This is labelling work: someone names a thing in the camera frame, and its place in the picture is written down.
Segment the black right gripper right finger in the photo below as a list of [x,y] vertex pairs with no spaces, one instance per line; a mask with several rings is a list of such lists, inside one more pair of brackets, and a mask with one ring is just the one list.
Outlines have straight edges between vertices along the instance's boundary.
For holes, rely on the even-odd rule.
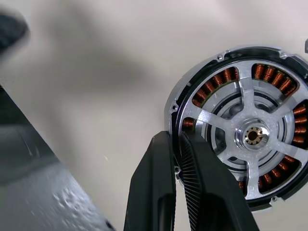
[[209,143],[183,132],[180,146],[191,231],[259,231],[237,181]]

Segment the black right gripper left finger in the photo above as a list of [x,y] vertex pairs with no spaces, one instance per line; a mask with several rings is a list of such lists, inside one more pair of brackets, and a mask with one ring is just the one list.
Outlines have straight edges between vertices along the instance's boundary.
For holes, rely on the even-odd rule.
[[167,131],[154,135],[130,181],[124,231],[174,231],[174,152]]

